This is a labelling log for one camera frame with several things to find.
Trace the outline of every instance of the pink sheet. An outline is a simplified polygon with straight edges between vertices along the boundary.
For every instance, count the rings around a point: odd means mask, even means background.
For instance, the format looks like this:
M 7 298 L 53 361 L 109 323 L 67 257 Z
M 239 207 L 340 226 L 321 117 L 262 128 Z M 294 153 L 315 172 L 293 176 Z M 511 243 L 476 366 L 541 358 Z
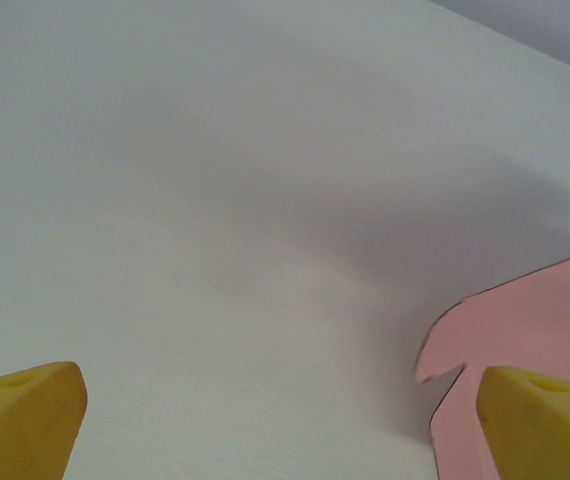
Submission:
M 476 416 L 488 366 L 570 381 L 570 259 L 470 297 L 434 324 L 416 380 L 465 365 L 431 421 L 440 480 L 499 480 Z

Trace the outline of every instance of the white surface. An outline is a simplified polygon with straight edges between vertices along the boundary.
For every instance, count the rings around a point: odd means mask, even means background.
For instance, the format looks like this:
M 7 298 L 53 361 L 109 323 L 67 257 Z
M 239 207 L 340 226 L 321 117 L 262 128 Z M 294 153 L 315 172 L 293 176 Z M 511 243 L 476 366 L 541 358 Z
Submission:
M 570 64 L 570 2 L 565 0 L 434 1 Z
M 436 5 L 0 0 L 0 374 L 80 363 L 67 478 L 434 478 L 428 326 L 568 255 L 570 68 Z

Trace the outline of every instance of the pink cardboard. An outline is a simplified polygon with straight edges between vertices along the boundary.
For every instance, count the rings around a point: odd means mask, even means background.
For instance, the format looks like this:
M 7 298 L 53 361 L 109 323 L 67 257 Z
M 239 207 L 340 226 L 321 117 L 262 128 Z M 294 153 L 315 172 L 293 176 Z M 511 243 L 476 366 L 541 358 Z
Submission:
M 416 367 L 426 382 L 461 365 L 432 416 L 440 480 L 499 480 L 476 416 L 489 366 L 513 366 L 570 381 L 570 259 L 469 297 L 430 330 Z

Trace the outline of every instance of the white table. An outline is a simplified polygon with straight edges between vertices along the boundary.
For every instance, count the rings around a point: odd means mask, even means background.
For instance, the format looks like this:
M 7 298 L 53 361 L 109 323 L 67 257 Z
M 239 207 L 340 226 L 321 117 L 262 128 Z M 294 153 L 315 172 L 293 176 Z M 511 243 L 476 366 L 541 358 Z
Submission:
M 436 5 L 0 0 L 0 374 L 81 365 L 66 478 L 435 478 L 422 336 L 568 255 L 570 67 Z

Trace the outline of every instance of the gray wall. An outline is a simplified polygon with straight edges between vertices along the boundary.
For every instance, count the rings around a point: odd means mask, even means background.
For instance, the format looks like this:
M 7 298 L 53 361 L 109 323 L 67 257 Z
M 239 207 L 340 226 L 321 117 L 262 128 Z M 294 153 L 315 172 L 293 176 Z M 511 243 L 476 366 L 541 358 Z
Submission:
M 570 2 L 567 0 L 433 1 L 570 64 Z

